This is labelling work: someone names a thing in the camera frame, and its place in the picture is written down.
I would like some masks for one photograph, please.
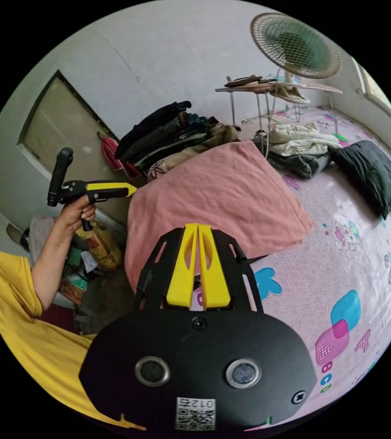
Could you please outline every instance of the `yellow shirt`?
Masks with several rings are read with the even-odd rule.
[[[38,320],[41,303],[24,257],[0,252],[0,334],[28,374],[51,396],[86,416],[125,428],[143,427],[114,421],[99,413],[78,374],[92,336],[79,336]]]

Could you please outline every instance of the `person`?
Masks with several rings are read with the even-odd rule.
[[[57,294],[74,233],[81,220],[93,220],[95,215],[87,196],[64,206],[32,268],[27,258],[0,252],[0,334],[52,397],[97,421],[144,430],[123,415],[119,422],[104,416],[88,399],[78,374],[95,335],[80,336],[39,320]]]

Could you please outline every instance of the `bed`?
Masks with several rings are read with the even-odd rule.
[[[365,127],[343,114],[336,117],[342,146],[372,140],[391,159],[390,150]],[[295,112],[278,112],[275,118],[294,123]],[[321,132],[334,132],[325,107],[301,107],[300,124],[308,122],[317,123]],[[314,361],[317,384],[288,422],[352,389],[391,342],[391,215],[386,221],[377,218],[335,164],[310,180],[278,173],[314,223],[300,245],[252,264],[264,311],[295,329]],[[132,268],[126,265],[129,278]],[[199,290],[192,309],[202,309]]]

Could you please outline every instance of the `pillow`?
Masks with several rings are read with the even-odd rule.
[[[133,194],[125,270],[134,291],[159,238],[188,223],[222,230],[248,258],[298,245],[313,230],[300,201],[253,142],[217,146]]]

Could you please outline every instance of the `screw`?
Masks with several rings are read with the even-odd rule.
[[[293,404],[300,404],[301,402],[304,402],[306,396],[305,390],[300,390],[299,392],[296,392],[293,397],[291,398],[291,402]]]
[[[192,319],[192,327],[196,331],[201,331],[205,329],[207,325],[208,323],[204,317],[195,317]]]

